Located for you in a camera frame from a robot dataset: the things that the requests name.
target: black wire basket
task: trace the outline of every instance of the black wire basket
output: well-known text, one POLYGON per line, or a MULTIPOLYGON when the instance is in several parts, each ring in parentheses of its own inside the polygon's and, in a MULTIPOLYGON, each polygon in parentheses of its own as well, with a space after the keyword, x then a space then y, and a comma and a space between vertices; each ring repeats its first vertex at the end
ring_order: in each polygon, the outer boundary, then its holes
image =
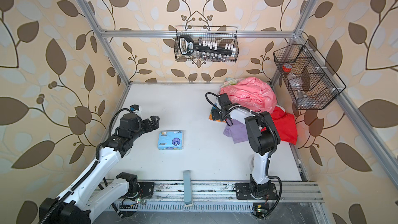
POLYGON ((346 88, 322 54, 324 65, 315 60, 311 54, 313 47, 307 40, 304 45, 292 44, 273 53, 296 109, 322 110, 346 88))
POLYGON ((239 54, 237 27, 176 26, 174 54, 177 62, 236 62, 239 54))

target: robotic arm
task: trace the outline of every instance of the robotic arm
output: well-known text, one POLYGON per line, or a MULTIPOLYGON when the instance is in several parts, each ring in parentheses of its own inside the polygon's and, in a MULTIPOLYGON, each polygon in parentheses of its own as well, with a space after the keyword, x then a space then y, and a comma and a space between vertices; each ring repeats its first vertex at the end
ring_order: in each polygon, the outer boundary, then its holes
POLYGON ((236 184, 237 198, 259 200, 265 196, 275 195, 275 184, 271 182, 271 179, 277 179, 279 181, 279 194, 275 204, 271 209, 265 212, 265 214, 261 212, 261 215, 265 218, 275 209, 282 194, 281 179, 277 176, 268 175, 271 156, 276 152, 277 145, 281 143, 281 138, 279 137, 271 115, 268 112, 253 112, 249 108, 242 107, 237 103, 232 103, 226 93, 221 95, 206 93, 206 100, 215 108, 212 113, 218 112, 220 114, 221 121, 226 120, 227 124, 230 125, 232 124, 231 119, 236 119, 246 125, 249 144, 253 151, 256 152, 248 187, 244 185, 241 187, 240 191, 238 190, 238 185, 241 186, 242 183, 236 184), (207 98, 208 94, 216 96, 218 105, 221 108, 209 101, 207 98))
POLYGON ((138 110, 137 105, 130 109, 123 108, 113 116, 108 139, 100 143, 96 149, 96 157, 81 175, 55 199, 47 198, 39 207, 40 224, 44 223, 92 223, 108 206, 117 210, 113 202, 122 196, 136 199, 140 189, 137 176, 122 172, 116 179, 94 197, 92 193, 97 185, 104 179, 109 170, 133 146, 134 140, 142 134, 152 132, 159 128, 159 117, 151 116, 142 120, 133 111, 138 110), (122 116, 120 126, 111 135, 112 124, 117 115, 122 111, 129 113, 122 116))

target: white table surface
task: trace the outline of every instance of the white table surface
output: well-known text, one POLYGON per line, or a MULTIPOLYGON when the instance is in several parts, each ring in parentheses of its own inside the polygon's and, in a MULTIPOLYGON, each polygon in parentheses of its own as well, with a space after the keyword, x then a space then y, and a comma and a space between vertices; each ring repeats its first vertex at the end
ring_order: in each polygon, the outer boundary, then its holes
MULTIPOLYGON (((249 142, 234 144, 222 134, 226 124, 209 120, 211 105, 206 92, 219 92, 220 84, 133 84, 123 108, 137 104, 142 118, 159 116, 159 129, 134 141, 131 151, 107 174, 136 174, 139 180, 182 180, 191 170, 192 180, 249 180, 254 155, 249 142), (160 131, 182 130, 182 150, 158 150, 160 131)), ((115 120, 113 132, 122 114, 115 120)), ((283 181, 301 181, 289 143, 281 141, 272 156, 270 175, 283 181)))

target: blue tissue pack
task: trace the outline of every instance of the blue tissue pack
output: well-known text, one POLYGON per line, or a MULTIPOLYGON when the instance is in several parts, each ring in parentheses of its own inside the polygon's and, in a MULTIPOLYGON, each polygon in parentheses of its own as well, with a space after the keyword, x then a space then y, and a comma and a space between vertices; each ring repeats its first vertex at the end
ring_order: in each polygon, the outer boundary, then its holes
POLYGON ((181 150, 182 131, 162 131, 159 133, 159 150, 181 150))

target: pink cloth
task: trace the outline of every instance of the pink cloth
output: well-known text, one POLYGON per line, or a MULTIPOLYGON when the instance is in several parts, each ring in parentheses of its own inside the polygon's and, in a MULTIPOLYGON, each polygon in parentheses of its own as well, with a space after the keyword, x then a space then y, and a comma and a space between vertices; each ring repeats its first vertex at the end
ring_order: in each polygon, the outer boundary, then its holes
POLYGON ((220 94, 226 93, 232 103, 239 103, 255 112, 272 113, 277 101, 272 88, 255 77, 248 77, 236 85, 223 87, 220 94))

